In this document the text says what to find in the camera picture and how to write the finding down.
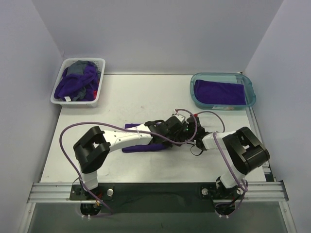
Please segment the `purple cloth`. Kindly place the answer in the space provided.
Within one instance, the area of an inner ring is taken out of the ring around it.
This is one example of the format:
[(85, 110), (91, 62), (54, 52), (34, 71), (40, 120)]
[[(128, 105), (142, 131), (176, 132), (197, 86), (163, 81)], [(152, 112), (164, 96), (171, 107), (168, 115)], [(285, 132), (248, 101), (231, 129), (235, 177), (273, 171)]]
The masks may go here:
[(203, 104), (246, 105), (242, 84), (196, 80), (194, 95)]

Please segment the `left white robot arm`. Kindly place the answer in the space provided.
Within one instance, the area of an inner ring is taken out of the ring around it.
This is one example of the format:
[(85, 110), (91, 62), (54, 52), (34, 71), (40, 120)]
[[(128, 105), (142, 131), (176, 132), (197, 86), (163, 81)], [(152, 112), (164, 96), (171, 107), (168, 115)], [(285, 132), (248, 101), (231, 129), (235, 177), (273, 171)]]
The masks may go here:
[(177, 142), (178, 135), (185, 125), (185, 117), (176, 114), (161, 123), (148, 121), (129, 128), (130, 132), (102, 131), (98, 126), (90, 128), (73, 146), (84, 189), (93, 190), (98, 187), (97, 170), (103, 165), (109, 153), (130, 146), (166, 142), (159, 136), (149, 134), (150, 132)]

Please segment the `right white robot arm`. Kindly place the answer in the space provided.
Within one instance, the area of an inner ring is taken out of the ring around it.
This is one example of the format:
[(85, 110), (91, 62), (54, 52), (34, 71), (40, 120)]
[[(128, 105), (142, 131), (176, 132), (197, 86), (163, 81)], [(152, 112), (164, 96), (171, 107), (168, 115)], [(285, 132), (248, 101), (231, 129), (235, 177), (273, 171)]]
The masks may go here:
[(217, 178), (217, 192), (228, 192), (239, 187), (247, 189), (244, 178), (253, 170), (262, 166), (270, 159), (267, 148), (248, 127), (242, 127), (231, 132), (206, 132), (201, 126), (199, 117), (189, 117), (186, 120), (185, 132), (189, 139), (197, 127), (193, 139), (194, 146), (201, 151), (218, 150), (223, 158), (228, 172)]

